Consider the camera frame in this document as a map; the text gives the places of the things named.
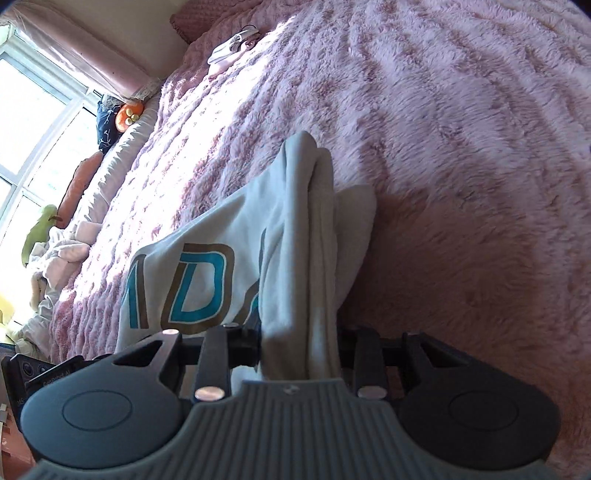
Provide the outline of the white printed sweatshirt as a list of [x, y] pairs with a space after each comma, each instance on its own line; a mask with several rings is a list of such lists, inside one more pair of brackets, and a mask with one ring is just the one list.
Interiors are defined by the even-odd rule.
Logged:
[[337, 312], [366, 256], [374, 189], [336, 190], [332, 156], [307, 132], [211, 210], [139, 249], [116, 346], [162, 330], [197, 336], [235, 323], [262, 328], [262, 362], [243, 379], [334, 378]]

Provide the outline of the small pink white clothes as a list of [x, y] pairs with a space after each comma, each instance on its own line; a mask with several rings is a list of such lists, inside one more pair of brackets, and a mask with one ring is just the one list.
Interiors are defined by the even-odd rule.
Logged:
[[246, 25], [228, 40], [216, 46], [206, 61], [208, 78], [213, 79], [228, 70], [245, 52], [256, 46], [261, 36], [262, 33], [255, 25]]

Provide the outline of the crumpled pink blanket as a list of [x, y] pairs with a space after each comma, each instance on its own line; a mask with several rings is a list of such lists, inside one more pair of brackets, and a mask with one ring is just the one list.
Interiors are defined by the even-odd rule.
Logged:
[[101, 223], [81, 220], [72, 226], [49, 230], [45, 242], [36, 242], [26, 267], [31, 275], [33, 315], [14, 330], [15, 342], [28, 341], [41, 349], [48, 342], [53, 308], [70, 277], [88, 258]]

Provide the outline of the green plush toy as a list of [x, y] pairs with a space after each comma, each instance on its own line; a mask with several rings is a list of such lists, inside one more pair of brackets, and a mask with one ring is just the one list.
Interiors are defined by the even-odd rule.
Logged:
[[27, 234], [21, 250], [21, 263], [24, 267], [29, 263], [29, 256], [35, 244], [48, 240], [49, 230], [57, 224], [58, 220], [57, 206], [47, 205], [42, 209], [39, 219]]

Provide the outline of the pink long pillow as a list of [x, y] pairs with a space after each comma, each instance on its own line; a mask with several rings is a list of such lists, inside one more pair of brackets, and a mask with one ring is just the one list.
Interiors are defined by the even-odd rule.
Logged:
[[102, 163], [102, 159], [103, 153], [96, 151], [76, 167], [57, 210], [57, 228], [65, 229], [70, 223], [78, 203]]

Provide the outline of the dark blue floral cushion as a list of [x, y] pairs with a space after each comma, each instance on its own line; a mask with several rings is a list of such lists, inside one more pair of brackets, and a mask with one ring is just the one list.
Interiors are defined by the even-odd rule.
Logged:
[[117, 142], [121, 133], [115, 125], [116, 115], [122, 102], [109, 95], [103, 95], [97, 103], [96, 131], [98, 150], [105, 155]]

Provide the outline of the orange plush toy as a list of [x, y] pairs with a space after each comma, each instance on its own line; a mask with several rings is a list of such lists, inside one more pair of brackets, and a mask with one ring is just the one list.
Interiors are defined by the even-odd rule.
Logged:
[[139, 120], [144, 110], [141, 102], [125, 103], [115, 116], [115, 127], [120, 133], [124, 133], [131, 125]]

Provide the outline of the pink fluffy bed blanket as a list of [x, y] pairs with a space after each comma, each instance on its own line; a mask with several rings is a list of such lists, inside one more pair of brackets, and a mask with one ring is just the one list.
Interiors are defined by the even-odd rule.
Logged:
[[[262, 36], [208, 78], [216, 46]], [[157, 120], [89, 258], [62, 291], [49, 358], [114, 349], [132, 255], [311, 133], [335, 185], [378, 208], [339, 320], [424, 331], [559, 406], [550, 464], [590, 472], [590, 21], [568, 1], [256, 1], [164, 83]]]

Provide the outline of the pink window curtain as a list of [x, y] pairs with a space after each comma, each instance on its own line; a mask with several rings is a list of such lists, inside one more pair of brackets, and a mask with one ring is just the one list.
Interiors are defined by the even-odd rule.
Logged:
[[49, 60], [120, 100], [145, 100], [161, 81], [52, 1], [3, 1], [1, 23], [24, 33]]

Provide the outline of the purple quilted headboard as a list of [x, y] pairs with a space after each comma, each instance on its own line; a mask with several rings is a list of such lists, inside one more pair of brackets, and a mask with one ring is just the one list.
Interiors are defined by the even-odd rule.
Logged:
[[179, 37], [190, 44], [211, 29], [216, 19], [217, 15], [211, 7], [199, 2], [187, 2], [170, 17], [169, 23]]

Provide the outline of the white window frame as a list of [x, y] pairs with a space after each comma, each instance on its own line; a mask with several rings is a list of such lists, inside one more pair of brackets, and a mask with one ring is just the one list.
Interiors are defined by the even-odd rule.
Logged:
[[97, 150], [100, 93], [58, 67], [10, 25], [1, 27], [1, 222], [58, 204]]

